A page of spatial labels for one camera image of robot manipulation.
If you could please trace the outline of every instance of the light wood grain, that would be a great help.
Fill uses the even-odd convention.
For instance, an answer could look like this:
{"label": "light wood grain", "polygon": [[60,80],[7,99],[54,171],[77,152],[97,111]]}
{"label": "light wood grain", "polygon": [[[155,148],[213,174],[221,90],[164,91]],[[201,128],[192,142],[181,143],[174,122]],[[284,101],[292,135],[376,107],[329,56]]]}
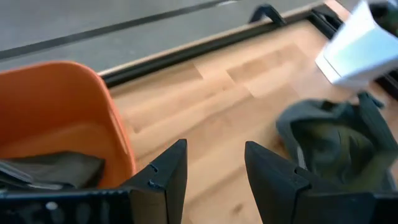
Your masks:
{"label": "light wood grain", "polygon": [[[338,3],[328,4],[346,18]],[[349,100],[314,63],[327,39],[298,22],[113,88],[140,170],[179,138],[188,140],[183,223],[261,223],[244,166],[244,143],[288,158],[275,120],[305,98]],[[395,137],[398,105],[377,85]],[[398,165],[392,168],[398,172]]]}

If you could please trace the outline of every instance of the white object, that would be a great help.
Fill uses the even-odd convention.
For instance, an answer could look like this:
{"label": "white object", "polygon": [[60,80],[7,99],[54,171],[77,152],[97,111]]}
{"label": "white object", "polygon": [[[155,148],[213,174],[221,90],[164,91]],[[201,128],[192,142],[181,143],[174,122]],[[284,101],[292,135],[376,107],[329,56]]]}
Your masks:
{"label": "white object", "polygon": [[361,1],[315,62],[332,84],[362,88],[398,67],[398,38]]}

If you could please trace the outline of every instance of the dark cloth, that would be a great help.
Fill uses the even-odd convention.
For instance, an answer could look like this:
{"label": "dark cloth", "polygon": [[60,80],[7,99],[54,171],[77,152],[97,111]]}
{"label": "dark cloth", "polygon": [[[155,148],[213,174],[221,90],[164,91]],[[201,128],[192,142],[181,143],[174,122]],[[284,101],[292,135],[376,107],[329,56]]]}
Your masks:
{"label": "dark cloth", "polygon": [[389,168],[398,145],[369,93],[359,104],[304,100],[276,122],[292,159],[301,167],[347,190],[394,189]]}
{"label": "dark cloth", "polygon": [[95,187],[103,169],[103,159],[77,152],[0,159],[0,185],[6,190]]}

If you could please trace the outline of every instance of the orange plastic container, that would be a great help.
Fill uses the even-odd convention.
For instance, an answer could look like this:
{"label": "orange plastic container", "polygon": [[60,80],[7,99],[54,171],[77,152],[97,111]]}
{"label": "orange plastic container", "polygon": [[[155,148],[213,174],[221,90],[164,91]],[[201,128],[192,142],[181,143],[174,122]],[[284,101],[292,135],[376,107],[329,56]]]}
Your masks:
{"label": "orange plastic container", "polygon": [[134,175],[128,142],[92,69],[49,62],[0,73],[0,158],[75,151],[106,159],[103,189]]}

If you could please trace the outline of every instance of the black metal frame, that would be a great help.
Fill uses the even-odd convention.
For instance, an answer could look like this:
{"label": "black metal frame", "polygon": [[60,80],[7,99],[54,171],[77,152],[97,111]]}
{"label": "black metal frame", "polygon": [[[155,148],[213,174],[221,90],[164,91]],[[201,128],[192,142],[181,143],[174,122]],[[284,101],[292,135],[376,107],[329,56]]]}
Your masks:
{"label": "black metal frame", "polygon": [[2,192],[1,223],[181,223],[187,140],[180,139],[120,187]]}
{"label": "black metal frame", "polygon": [[288,16],[284,18],[284,21],[278,19],[281,17],[275,11],[275,9],[273,9],[270,5],[264,5],[256,9],[250,22],[257,22],[259,19],[261,19],[262,14],[270,17],[274,22],[260,26],[254,26],[241,32],[226,35],[224,37],[195,45],[193,47],[179,50],[178,52],[172,52],[170,54],[109,73],[103,76],[103,80],[105,81],[107,87],[111,88],[177,63],[190,60],[191,58],[195,58],[208,52],[218,50],[237,42],[266,34],[281,27],[304,20],[310,21],[320,32],[330,39],[333,37],[338,27],[343,23],[338,18],[337,14],[325,4],[314,7],[313,9],[309,9],[307,11],[300,12],[298,14],[294,14],[292,16]]}
{"label": "black metal frame", "polygon": [[398,69],[378,78],[376,83],[394,97],[394,99],[398,100]]}
{"label": "black metal frame", "polygon": [[347,192],[255,142],[244,158],[264,224],[396,223],[397,192]]}

